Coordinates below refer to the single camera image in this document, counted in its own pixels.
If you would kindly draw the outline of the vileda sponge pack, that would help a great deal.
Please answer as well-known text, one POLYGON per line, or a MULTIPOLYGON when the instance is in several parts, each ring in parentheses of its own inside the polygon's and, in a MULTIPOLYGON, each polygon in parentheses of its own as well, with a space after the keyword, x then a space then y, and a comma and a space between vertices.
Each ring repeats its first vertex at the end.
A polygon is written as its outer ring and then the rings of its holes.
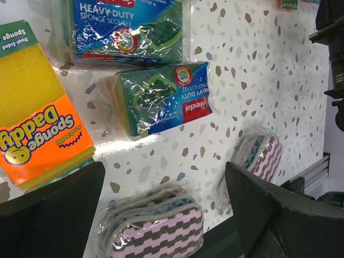
POLYGON ((52 55, 62 62, 180 63, 181 1, 48 1, 52 55))
POLYGON ((209 62, 124 70, 102 83, 116 122, 140 139, 210 115, 209 62))

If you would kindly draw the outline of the Scrub Daddy sponge small pack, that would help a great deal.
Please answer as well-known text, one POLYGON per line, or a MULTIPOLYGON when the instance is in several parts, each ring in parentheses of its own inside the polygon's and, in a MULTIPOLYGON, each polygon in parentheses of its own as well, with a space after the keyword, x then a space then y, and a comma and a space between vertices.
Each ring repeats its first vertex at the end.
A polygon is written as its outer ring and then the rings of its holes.
POLYGON ((277 6, 281 10, 297 10, 298 0, 278 0, 277 6))

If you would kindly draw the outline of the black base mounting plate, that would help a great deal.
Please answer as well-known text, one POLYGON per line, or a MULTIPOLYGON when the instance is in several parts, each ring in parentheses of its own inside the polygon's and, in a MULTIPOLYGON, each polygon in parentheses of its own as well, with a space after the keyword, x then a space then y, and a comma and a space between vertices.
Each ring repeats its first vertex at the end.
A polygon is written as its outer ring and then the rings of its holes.
POLYGON ((196 257, 343 257, 343 192, 314 199, 245 180, 234 217, 205 234, 196 257))

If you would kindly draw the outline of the Vileda sponge pack near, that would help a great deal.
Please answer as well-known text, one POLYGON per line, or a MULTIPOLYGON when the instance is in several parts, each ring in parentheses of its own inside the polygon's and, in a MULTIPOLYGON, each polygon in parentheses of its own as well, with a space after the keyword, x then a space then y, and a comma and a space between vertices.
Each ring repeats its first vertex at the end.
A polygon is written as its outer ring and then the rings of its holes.
POLYGON ((116 122, 140 139, 210 115, 209 62, 124 70, 102 83, 116 122))

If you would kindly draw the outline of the aluminium rail frame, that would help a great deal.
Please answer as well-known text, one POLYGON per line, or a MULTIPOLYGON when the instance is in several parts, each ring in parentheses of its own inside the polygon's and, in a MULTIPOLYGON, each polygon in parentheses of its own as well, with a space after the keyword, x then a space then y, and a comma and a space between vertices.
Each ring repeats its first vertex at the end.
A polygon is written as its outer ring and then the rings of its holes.
POLYGON ((309 166, 304 171, 305 187, 310 188, 316 183, 327 182, 331 155, 325 153, 321 160, 309 166))

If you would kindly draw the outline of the Vileda sponge pack middle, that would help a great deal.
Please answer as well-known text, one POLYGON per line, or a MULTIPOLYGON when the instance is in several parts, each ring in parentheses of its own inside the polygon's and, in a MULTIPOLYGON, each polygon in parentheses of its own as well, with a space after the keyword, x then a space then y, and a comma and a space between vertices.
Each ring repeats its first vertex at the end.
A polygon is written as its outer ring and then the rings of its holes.
POLYGON ((48 1, 52 55, 62 62, 180 63, 181 1, 48 1))

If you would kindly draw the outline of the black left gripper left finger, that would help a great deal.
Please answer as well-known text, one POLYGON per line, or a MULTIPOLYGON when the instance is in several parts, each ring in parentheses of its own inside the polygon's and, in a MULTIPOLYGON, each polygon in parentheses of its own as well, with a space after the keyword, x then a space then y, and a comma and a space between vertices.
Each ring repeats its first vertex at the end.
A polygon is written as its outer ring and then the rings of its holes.
POLYGON ((1 257, 82 257, 105 177, 102 162, 1 204, 1 257))

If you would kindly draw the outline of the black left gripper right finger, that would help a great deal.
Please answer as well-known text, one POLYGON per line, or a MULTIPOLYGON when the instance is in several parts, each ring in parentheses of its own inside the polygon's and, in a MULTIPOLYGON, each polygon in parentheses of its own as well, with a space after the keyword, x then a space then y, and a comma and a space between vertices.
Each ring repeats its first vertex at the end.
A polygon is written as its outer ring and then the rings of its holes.
POLYGON ((228 194, 245 257, 343 257, 343 201, 317 200, 267 182, 233 162, 228 194))

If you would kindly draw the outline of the pink striped sponge pack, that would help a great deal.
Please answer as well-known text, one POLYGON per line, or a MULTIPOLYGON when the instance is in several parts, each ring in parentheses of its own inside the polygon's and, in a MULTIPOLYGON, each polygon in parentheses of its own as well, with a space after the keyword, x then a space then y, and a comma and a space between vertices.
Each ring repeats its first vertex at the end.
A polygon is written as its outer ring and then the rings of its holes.
POLYGON ((251 124, 231 162, 255 176, 271 182, 280 165, 283 145, 279 137, 260 123, 251 124))
POLYGON ((181 185, 109 200, 96 218, 97 257, 190 257, 203 245, 200 196, 181 185))

